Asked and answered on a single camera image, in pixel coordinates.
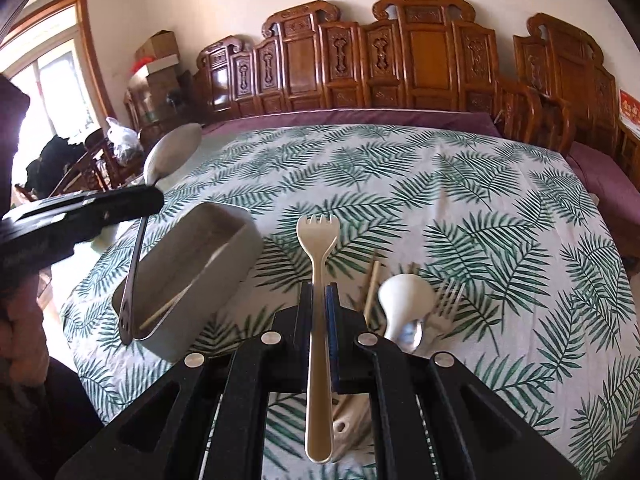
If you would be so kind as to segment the person's left hand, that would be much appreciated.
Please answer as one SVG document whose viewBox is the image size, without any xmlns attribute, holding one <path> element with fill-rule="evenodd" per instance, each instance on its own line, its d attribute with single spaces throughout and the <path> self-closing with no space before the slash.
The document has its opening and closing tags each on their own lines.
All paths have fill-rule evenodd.
<svg viewBox="0 0 640 480">
<path fill-rule="evenodd" d="M 26 387 L 42 386 L 49 367 L 38 283 L 33 275 L 1 294 L 1 356 L 9 361 L 9 378 Z"/>
</svg>

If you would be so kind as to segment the person's left forearm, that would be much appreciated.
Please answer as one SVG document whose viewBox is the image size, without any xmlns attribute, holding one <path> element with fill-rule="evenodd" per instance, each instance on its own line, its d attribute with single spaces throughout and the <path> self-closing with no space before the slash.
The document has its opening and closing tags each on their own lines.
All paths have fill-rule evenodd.
<svg viewBox="0 0 640 480">
<path fill-rule="evenodd" d="M 53 479 L 61 467 L 92 440 L 104 423 L 78 375 L 51 360 L 40 387 L 1 387 L 1 477 Z"/>
</svg>

